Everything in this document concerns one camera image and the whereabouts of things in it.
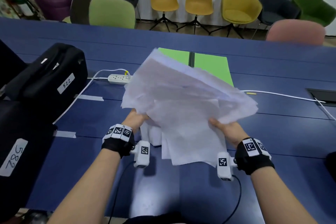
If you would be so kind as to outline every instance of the person's right arm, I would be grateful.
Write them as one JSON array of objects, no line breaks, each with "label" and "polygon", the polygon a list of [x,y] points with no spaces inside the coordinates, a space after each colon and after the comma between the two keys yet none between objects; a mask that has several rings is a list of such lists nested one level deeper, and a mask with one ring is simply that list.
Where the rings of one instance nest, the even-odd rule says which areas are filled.
[{"label": "person's right arm", "polygon": [[[210,124],[220,129],[225,139],[235,148],[249,136],[237,123],[221,124],[215,119]],[[251,174],[251,180],[264,220],[267,224],[315,224],[316,220],[287,188],[273,167],[262,167]]]}]

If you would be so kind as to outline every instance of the hand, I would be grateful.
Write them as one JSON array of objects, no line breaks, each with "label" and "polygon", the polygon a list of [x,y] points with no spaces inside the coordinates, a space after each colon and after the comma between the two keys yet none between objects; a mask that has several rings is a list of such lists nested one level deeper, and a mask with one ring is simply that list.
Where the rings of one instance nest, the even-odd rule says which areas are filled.
[{"label": "hand", "polygon": [[233,144],[237,148],[238,144],[245,138],[249,137],[238,122],[233,122],[230,124],[221,124],[218,120],[210,118],[209,122],[211,125],[215,126],[221,132],[223,132],[225,139]]},{"label": "hand", "polygon": [[138,114],[133,108],[122,124],[131,127],[133,133],[135,134],[143,122],[148,119],[149,117],[146,114]]}]

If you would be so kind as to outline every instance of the table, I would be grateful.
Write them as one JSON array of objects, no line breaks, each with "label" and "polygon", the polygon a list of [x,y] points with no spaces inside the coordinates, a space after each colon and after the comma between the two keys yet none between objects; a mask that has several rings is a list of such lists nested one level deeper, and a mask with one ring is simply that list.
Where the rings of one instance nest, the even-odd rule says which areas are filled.
[{"label": "table", "polygon": [[[125,68],[132,74],[153,48],[162,47],[226,56],[233,83],[240,90],[309,98],[305,88],[336,88],[335,48],[11,19],[0,19],[0,25],[6,28],[0,39],[26,62],[62,42],[84,51],[91,72]],[[60,130],[76,132],[77,138],[55,138],[27,207],[49,211],[57,207],[99,153],[108,127],[128,114],[129,110],[120,108],[123,93],[123,86],[94,81],[85,94],[104,101],[79,99],[57,122]],[[335,222],[336,184],[323,165],[325,155],[336,150],[335,122],[313,102],[269,94],[252,97],[258,102],[258,113],[242,119],[241,125],[263,141],[277,172],[313,217],[319,223]],[[336,114],[335,108],[327,109]],[[234,155],[233,148],[228,149]],[[116,181],[132,159],[122,159]],[[249,177],[234,172],[243,193],[229,223],[262,223]],[[179,210],[194,221],[221,223],[232,212],[238,195],[238,183],[219,180],[215,168],[205,163],[172,166],[161,159],[160,147],[151,147],[146,169],[125,172],[114,215]]]}]

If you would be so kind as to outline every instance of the green folder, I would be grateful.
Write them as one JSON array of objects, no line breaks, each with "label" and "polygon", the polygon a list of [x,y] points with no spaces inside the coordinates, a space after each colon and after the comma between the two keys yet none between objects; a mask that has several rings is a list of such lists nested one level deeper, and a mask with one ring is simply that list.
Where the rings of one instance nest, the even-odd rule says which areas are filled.
[{"label": "green folder", "polygon": [[201,68],[233,86],[226,57],[195,53],[194,67]]},{"label": "green folder", "polygon": [[189,64],[189,52],[185,51],[176,51],[171,49],[159,48],[159,51],[164,55],[171,57],[172,59],[181,62],[185,65]]}]

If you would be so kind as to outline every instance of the power strip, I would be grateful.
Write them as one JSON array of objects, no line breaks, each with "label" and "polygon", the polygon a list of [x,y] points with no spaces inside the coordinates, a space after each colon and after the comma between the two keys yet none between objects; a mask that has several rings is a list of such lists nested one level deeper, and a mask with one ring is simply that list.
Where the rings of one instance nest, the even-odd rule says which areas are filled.
[{"label": "power strip", "polygon": [[110,74],[107,80],[109,83],[123,84],[123,85],[128,84],[130,81],[130,79],[128,78],[128,75],[122,75],[122,74]]}]

